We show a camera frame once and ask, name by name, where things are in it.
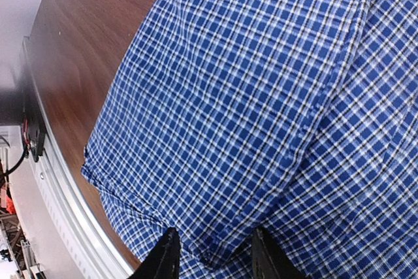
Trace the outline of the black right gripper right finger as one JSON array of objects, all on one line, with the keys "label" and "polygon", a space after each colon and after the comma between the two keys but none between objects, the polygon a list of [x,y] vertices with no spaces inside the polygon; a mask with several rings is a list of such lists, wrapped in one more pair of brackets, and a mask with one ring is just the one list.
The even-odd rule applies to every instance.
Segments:
[{"label": "black right gripper right finger", "polygon": [[253,278],[305,278],[263,227],[256,228],[252,234],[251,261]]}]

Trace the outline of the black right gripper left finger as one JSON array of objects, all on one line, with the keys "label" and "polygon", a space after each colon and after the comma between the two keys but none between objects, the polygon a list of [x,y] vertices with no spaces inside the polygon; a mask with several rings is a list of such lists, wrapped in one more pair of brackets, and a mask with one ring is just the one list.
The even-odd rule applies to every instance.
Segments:
[{"label": "black right gripper left finger", "polygon": [[179,278],[180,237],[169,227],[129,279]]}]

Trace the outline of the blue plaid long sleeve shirt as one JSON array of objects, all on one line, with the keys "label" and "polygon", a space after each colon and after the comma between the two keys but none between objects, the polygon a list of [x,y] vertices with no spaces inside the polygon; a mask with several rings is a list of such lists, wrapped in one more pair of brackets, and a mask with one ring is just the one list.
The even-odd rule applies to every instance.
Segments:
[{"label": "blue plaid long sleeve shirt", "polygon": [[258,227],[308,278],[416,278],[417,0],[156,0],[84,157],[182,278],[250,278]]}]

